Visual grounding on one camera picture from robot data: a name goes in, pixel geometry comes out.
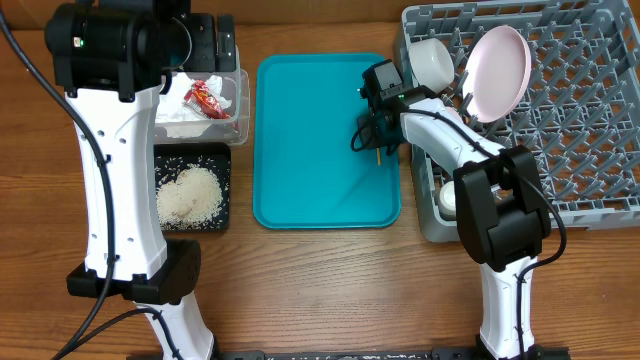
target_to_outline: teal plastic tray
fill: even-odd
[[[385,227],[400,214],[397,155],[354,153],[362,72],[377,54],[272,56],[258,70],[253,213],[273,229]]]

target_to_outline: red snack wrapper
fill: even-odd
[[[184,97],[185,105],[210,119],[229,119],[218,99],[211,94],[211,90],[202,80],[196,80]]]

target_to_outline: black tray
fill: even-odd
[[[156,194],[160,186],[175,181],[178,174],[196,164],[216,174],[222,189],[220,213],[189,228],[167,228],[167,232],[221,231],[229,226],[231,195],[231,149],[224,143],[187,143],[154,146]]]

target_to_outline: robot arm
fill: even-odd
[[[358,135],[366,148],[395,147],[399,133],[417,145],[447,173],[453,175],[458,233],[465,250],[480,264],[484,319],[480,328],[480,352],[488,359],[514,359],[520,355],[518,328],[525,351],[533,346],[529,325],[531,272],[525,283],[517,277],[537,261],[542,239],[550,233],[549,214],[537,194],[523,179],[541,189],[536,162],[525,147],[505,149],[469,129],[453,109],[424,86],[402,82],[389,60],[363,74],[361,95],[369,102],[370,124]],[[450,124],[411,110],[438,113],[495,157],[479,153]],[[517,171],[508,172],[508,163]],[[513,190],[513,196],[496,204],[492,187]],[[522,286],[522,324],[517,322],[517,290]]]
[[[162,75],[168,77],[168,89],[170,71],[179,66],[213,72],[227,62],[213,56],[212,16],[190,14],[186,0],[104,0],[97,7],[84,4],[61,5],[47,24],[45,38],[53,55],[56,83],[64,87],[66,101],[87,124],[106,157],[117,259],[109,295],[121,294],[138,307],[162,314],[179,354],[170,351],[162,327],[153,318],[156,315],[148,315],[165,359],[178,355],[209,360],[215,340],[194,295],[200,245],[197,241],[165,240],[162,235],[153,143]],[[193,61],[193,54],[202,57],[209,53],[211,56],[204,58],[211,61]],[[95,155],[80,131],[78,141],[89,245],[85,261],[67,276],[67,289],[71,295],[98,297],[108,274],[105,198]]]
[[[409,109],[439,113],[449,118],[480,146],[496,156],[504,149],[502,145],[483,138],[467,127],[456,111],[446,108],[440,99],[424,99],[409,105]],[[400,126],[402,135],[409,143],[419,146],[449,174],[453,174],[453,170],[468,162],[479,163],[487,159],[475,151],[454,129],[437,119],[421,114],[402,113]]]

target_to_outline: white rice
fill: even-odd
[[[186,228],[220,214],[222,189],[214,173],[191,167],[178,174],[175,181],[162,185],[157,200],[162,227]]]

